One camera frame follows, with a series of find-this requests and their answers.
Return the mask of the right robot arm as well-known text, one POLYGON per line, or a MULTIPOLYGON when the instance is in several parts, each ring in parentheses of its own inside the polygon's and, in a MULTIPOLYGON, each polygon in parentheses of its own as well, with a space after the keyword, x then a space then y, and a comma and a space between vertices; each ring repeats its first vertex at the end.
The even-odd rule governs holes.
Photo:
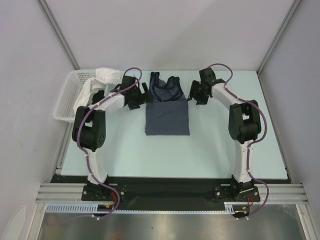
POLYGON ((236 158, 229 191, 235 200, 242 201, 254 190, 252 151, 262 130, 258 103, 235 95, 223 79, 216 78, 210 67, 200 70, 199 76, 200 81, 192 82, 187 99, 205 105, 209 98, 214 98, 229 110, 228 132, 235 143, 236 158))

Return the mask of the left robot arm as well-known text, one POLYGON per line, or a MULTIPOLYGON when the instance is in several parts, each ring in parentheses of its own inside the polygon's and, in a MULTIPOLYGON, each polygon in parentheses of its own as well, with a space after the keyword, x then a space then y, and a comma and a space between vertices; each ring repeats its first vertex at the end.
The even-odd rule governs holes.
POLYGON ((145 82, 140 83, 138 78, 128 75, 124 75, 121 83, 107 95, 104 86, 86 95, 89 101, 76 107, 72 140, 84 153, 87 195, 93 195, 95 201, 105 200, 110 195, 118 196, 117 190, 108 184, 109 176, 100 154, 107 137, 106 116, 125 106, 130 110, 138 109, 151 100, 151 95, 145 82))

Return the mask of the black tank top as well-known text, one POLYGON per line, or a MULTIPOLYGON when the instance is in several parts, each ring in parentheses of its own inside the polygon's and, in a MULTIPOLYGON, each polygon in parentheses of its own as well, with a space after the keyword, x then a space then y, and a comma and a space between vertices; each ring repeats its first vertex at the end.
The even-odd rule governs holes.
POLYGON ((105 97, 105 91, 99 90, 97 93, 95 93, 92 97, 92 105, 95 105, 99 101, 101 101, 105 97))

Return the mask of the blue tank top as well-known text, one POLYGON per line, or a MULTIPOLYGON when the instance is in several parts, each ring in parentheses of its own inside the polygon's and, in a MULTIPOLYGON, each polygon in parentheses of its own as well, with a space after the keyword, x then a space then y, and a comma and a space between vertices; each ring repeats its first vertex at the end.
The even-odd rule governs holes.
POLYGON ((163 81, 159 72, 151 72, 149 92, 151 101, 145 108, 145 134, 189 136, 189 105, 180 78, 171 76, 163 81))

